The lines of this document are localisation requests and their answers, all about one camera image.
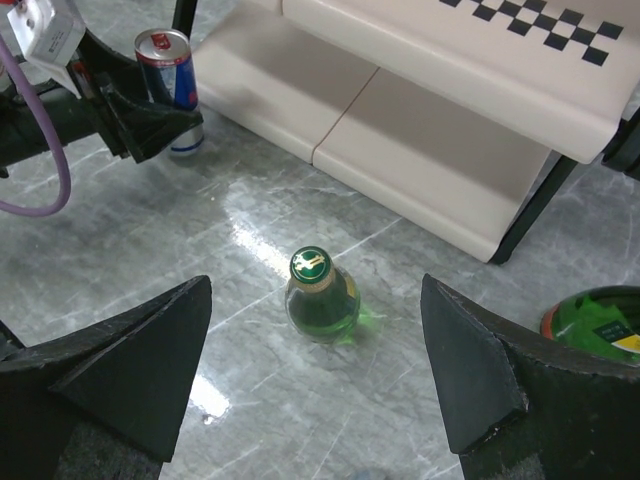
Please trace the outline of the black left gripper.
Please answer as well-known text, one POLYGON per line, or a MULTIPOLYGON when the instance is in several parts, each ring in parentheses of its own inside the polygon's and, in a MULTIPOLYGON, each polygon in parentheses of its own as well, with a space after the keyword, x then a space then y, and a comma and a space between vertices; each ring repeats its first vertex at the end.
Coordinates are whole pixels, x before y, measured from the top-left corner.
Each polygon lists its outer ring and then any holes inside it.
MULTIPOLYGON (((53 79, 35 85, 62 146, 97 134, 112 155, 142 163, 203 124, 198 111, 150 101, 139 64, 92 32, 84 34, 76 54, 66 70, 80 96, 53 79)), ((10 81, 1 89, 1 173, 49 150, 35 114, 10 81)))

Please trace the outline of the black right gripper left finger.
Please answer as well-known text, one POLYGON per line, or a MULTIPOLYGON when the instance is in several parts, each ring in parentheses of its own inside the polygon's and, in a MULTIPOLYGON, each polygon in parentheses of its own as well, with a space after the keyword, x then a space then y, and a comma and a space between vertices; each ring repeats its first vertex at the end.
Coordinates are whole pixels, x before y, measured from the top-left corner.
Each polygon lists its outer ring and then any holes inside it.
POLYGON ((5 479, 156 479, 174 455, 212 313, 205 275, 28 346, 1 330, 5 479))

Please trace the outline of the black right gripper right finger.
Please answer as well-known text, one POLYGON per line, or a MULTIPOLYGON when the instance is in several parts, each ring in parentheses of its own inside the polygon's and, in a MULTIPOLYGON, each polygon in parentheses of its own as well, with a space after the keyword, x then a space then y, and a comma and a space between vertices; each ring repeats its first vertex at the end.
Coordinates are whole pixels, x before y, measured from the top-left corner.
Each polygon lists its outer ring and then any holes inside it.
POLYGON ((546 338, 430 275, 420 307, 465 478, 638 478, 638 365, 546 338))

